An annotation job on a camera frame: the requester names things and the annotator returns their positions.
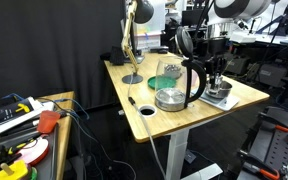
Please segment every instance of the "floor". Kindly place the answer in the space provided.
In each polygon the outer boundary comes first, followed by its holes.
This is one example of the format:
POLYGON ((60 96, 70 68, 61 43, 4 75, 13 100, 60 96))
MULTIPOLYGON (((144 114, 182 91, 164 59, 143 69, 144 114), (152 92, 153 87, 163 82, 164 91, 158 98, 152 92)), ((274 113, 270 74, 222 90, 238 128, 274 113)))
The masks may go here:
MULTIPOLYGON (((182 178, 213 162, 224 171, 213 179, 235 178, 241 164, 235 152, 246 139, 246 131, 257 121, 256 115, 259 111, 266 106, 277 106, 275 99, 280 89, 255 87, 269 93, 271 98, 190 131, 187 149, 197 158, 191 164, 184 162, 182 178)), ((82 121, 83 125, 89 128, 85 131, 91 138, 99 141, 96 143, 85 135, 81 136, 81 141, 87 149, 86 154, 91 157, 86 164, 86 179, 134 179, 135 174, 129 165, 135 171, 138 180, 163 179, 154 159, 151 144, 149 142, 138 144, 134 141, 127 120, 124 116, 118 115, 119 110, 121 110, 119 104, 92 110, 89 112, 90 119, 82 121)), ((154 142, 165 170, 169 137, 160 137, 154 139, 154 142)))

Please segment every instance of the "black curtain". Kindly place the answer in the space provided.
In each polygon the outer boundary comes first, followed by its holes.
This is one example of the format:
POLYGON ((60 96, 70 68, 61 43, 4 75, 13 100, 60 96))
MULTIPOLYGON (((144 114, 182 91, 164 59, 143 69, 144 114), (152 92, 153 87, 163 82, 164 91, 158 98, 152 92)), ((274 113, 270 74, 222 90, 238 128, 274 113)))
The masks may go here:
POLYGON ((124 0, 0 0, 0 98, 74 90, 84 108, 113 100, 100 54, 119 46, 124 0))

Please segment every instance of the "plastic container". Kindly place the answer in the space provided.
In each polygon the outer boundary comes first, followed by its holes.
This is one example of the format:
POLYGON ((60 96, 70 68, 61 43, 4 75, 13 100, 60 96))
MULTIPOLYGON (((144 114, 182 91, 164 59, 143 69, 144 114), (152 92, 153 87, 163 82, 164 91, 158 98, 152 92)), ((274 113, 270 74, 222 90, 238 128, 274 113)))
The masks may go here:
POLYGON ((37 131, 40 133, 50 133, 53 131, 56 122, 60 119, 60 114, 54 111, 42 111, 37 131))

